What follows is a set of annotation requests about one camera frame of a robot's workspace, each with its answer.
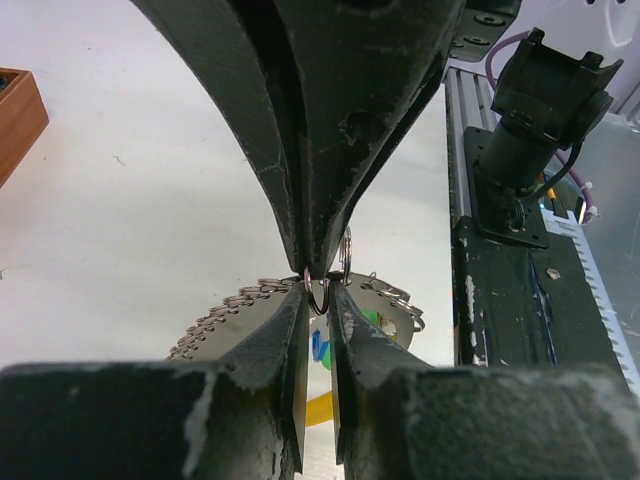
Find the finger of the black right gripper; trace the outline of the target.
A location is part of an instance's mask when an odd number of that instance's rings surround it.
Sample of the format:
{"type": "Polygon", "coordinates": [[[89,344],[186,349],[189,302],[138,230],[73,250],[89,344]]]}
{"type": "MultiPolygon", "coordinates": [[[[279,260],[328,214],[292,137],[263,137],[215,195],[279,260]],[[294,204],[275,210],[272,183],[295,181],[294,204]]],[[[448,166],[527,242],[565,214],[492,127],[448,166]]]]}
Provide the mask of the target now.
{"type": "Polygon", "coordinates": [[[277,2],[304,112],[294,272],[328,272],[358,201],[433,97],[465,6],[277,2]]]}
{"type": "Polygon", "coordinates": [[[271,205],[292,271],[301,228],[300,84],[273,1],[138,1],[211,97],[271,205]]]}

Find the green key tag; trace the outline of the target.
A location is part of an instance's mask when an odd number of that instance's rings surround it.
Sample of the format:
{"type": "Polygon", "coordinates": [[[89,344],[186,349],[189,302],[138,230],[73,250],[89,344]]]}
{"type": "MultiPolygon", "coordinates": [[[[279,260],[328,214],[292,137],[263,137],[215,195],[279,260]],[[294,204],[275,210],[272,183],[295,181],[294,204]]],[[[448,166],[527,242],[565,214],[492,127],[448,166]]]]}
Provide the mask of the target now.
{"type": "Polygon", "coordinates": [[[379,327],[382,321],[382,315],[374,310],[362,309],[361,313],[366,317],[366,319],[373,325],[379,327]]]}

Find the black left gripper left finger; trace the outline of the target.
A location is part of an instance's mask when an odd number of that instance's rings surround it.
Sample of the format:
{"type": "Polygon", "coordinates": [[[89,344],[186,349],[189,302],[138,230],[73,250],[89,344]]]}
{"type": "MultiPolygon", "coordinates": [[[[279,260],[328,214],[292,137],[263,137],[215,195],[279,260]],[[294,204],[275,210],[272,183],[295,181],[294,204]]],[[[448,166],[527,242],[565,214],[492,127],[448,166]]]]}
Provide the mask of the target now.
{"type": "Polygon", "coordinates": [[[291,479],[303,467],[309,313],[295,285],[216,360],[1,372],[5,479],[291,479]]]}

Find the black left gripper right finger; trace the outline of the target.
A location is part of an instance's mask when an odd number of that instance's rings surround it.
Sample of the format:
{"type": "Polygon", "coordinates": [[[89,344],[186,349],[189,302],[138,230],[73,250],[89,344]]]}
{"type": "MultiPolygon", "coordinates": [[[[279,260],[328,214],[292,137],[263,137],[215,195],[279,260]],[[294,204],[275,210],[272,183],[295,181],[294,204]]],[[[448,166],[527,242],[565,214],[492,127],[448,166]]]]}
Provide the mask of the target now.
{"type": "Polygon", "coordinates": [[[635,479],[639,405],[607,369],[434,368],[329,290],[336,460],[349,479],[635,479]]]}

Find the blue key tag with key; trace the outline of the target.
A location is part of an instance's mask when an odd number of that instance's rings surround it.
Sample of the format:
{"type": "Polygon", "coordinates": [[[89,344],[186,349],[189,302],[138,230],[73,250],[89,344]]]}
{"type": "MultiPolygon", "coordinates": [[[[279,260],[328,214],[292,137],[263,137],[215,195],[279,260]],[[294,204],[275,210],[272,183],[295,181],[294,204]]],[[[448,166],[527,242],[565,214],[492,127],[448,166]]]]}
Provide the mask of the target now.
{"type": "Polygon", "coordinates": [[[332,369],[329,334],[319,328],[311,332],[311,353],[314,362],[320,363],[326,370],[332,369]]]}

